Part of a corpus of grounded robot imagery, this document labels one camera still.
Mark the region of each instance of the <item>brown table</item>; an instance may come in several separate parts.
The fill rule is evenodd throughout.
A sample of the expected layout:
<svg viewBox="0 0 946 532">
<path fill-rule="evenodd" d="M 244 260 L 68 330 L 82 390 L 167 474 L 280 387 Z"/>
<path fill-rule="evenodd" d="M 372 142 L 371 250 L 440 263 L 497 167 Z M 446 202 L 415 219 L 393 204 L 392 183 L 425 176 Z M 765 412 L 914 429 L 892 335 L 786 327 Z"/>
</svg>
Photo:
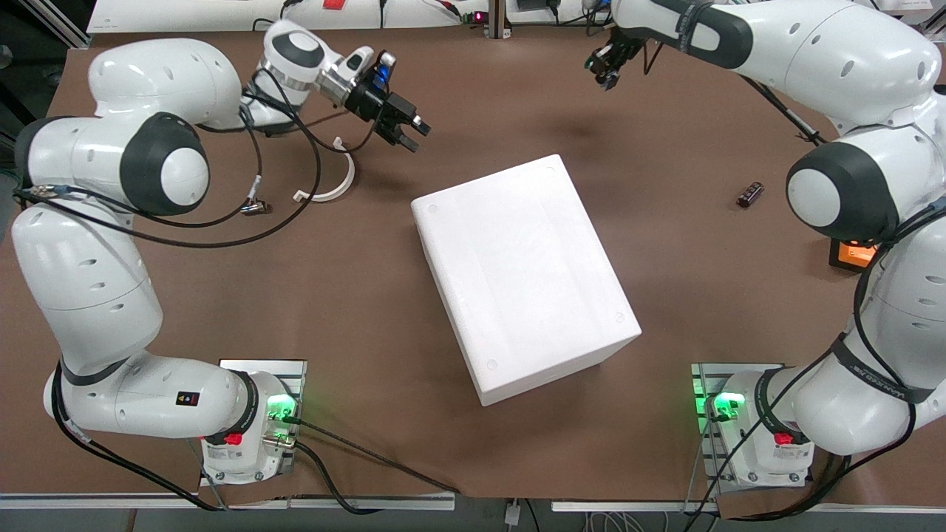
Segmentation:
<svg viewBox="0 0 946 532">
<path fill-rule="evenodd" d="M 467 495 L 678 501 L 698 440 L 690 364 L 806 364 L 845 325 L 854 279 L 828 266 L 827 240 L 798 222 L 784 198 L 787 169 L 811 146 L 734 74 L 667 49 L 650 77 L 638 59 L 605 94 L 582 68 L 604 38 L 586 39 L 580 29 L 523 28 L 503 42 L 464 27 L 322 35 L 342 52 L 360 44 L 394 52 L 393 89 L 417 104 L 431 136 L 417 154 L 375 139 L 357 155 L 359 177 L 343 199 L 313 205 L 258 243 L 203 251 L 139 241 L 165 311 L 151 352 L 209 363 L 307 359 L 306 417 Z M 244 80 L 261 53 L 260 33 L 196 37 L 222 50 Z M 93 49 L 70 52 L 50 114 L 90 115 L 90 60 L 144 38 L 99 36 Z M 303 115 L 330 111 L 313 96 Z M 827 130 L 825 120 L 805 116 Z M 326 140 L 364 131 L 351 116 L 316 128 Z M 190 220 L 232 208 L 253 178 L 245 135 L 201 139 L 213 178 Z M 210 241 L 274 224 L 294 207 L 292 193 L 310 187 L 313 162 L 300 134 L 262 145 L 260 194 L 276 214 L 196 234 L 136 226 Z M 483 408 L 409 203 L 551 153 L 564 159 L 643 334 L 600 366 Z M 325 159 L 332 185 L 343 161 Z M 736 207 L 753 181 L 766 184 L 764 195 L 748 210 Z M 74 448 L 43 412 L 41 390 L 59 352 L 11 245 L 0 249 L 0 292 L 0 492 L 154 490 Z M 920 431 L 832 500 L 946 505 L 945 435 L 946 423 Z M 97 437 L 177 482 L 196 482 L 182 441 Z M 430 492 L 399 472 L 317 448 L 345 493 Z M 306 464 L 228 497 L 323 492 Z M 784 504 L 781 497 L 755 495 L 749 506 Z"/>
</svg>

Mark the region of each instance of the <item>red button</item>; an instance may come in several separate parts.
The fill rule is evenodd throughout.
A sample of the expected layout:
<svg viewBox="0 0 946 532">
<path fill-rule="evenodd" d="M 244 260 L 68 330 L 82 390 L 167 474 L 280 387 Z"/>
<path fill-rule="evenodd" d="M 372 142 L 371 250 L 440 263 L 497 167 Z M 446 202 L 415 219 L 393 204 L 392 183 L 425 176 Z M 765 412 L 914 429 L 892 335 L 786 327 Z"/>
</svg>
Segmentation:
<svg viewBox="0 0 946 532">
<path fill-rule="evenodd" d="M 776 445 L 792 445 L 792 442 L 795 441 L 792 435 L 787 433 L 775 433 L 773 436 L 775 437 Z"/>
</svg>

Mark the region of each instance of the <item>robotic arm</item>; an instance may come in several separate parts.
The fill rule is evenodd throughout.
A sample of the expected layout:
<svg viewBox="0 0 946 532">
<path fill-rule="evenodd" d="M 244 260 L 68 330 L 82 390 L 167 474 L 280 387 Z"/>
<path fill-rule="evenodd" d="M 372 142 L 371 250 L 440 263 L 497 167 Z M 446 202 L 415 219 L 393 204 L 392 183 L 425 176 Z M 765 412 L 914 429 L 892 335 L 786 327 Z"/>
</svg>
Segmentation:
<svg viewBox="0 0 946 532">
<path fill-rule="evenodd" d="M 655 39 L 832 121 L 840 138 L 802 157 L 786 184 L 793 212 L 822 235 L 889 241 L 946 192 L 946 101 L 934 90 L 942 60 L 899 21 L 846 0 L 614 0 L 613 11 L 617 27 L 587 62 L 605 90 Z M 937 212 L 944 206 L 938 201 Z M 905 433 L 908 403 L 916 428 L 946 412 L 944 241 L 946 219 L 938 218 L 866 274 L 861 330 L 903 386 L 871 356 L 852 315 L 812 370 L 736 374 L 708 402 L 727 450 L 745 440 L 730 462 L 739 485 L 803 486 L 814 445 L 839 455 L 866 452 Z M 744 436 L 760 419 L 759 430 Z"/>
<path fill-rule="evenodd" d="M 375 133 L 392 145 L 417 148 L 402 124 L 429 132 L 413 105 L 388 91 L 393 55 L 373 62 L 363 46 L 344 57 L 287 21 L 273 24 L 264 43 L 262 72 L 245 92 L 226 57 L 200 41 L 103 52 L 89 69 L 96 117 L 40 120 L 16 146 L 24 188 L 54 204 L 33 205 L 12 226 L 26 283 L 62 351 L 44 390 L 47 413 L 80 430 L 199 437 L 206 470 L 230 484 L 278 472 L 291 445 L 280 419 L 295 413 L 295 400 L 268 373 L 148 353 L 163 314 L 131 236 L 56 205 L 131 228 L 131 213 L 72 186 L 154 216 L 189 212 L 210 178 L 191 124 L 278 132 L 313 90 L 374 120 Z"/>
</svg>

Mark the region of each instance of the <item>white box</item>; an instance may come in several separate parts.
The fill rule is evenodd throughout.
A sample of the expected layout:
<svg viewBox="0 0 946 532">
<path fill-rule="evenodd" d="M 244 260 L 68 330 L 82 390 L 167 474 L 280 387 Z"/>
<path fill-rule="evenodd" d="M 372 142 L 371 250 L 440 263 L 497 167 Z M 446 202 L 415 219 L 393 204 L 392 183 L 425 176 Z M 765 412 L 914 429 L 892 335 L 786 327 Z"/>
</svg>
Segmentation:
<svg viewBox="0 0 946 532">
<path fill-rule="evenodd" d="M 558 155 L 411 209 L 483 406 L 599 364 L 640 335 Z"/>
</svg>

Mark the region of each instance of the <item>gray floor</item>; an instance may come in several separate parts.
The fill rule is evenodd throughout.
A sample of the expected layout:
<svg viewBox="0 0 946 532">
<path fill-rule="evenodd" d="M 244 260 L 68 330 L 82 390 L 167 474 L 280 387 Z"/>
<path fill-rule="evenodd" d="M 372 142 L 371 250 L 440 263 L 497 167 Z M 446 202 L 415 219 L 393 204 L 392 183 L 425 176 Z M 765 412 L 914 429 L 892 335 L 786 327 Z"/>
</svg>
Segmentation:
<svg viewBox="0 0 946 532">
<path fill-rule="evenodd" d="M 542 532 L 580 532 L 583 514 L 552 513 L 548 501 L 534 501 Z M 200 510 L 139 510 L 130 528 L 127 510 L 3 510 L 2 532 L 481 532 L 505 530 L 505 502 L 497 499 L 460 499 L 452 512 L 383 511 L 370 516 L 351 516 L 341 510 L 256 510 L 211 514 Z M 634 514 L 645 532 L 660 532 L 663 515 Z M 596 520 L 601 531 L 602 518 Z M 669 531 L 680 532 L 685 516 L 672 515 Z M 692 532 L 706 532 L 709 517 L 701 518 Z M 777 523 L 719 522 L 714 532 L 939 532 L 946 530 L 946 515 L 808 513 Z M 523 507 L 514 532 L 534 532 L 528 510 Z"/>
</svg>

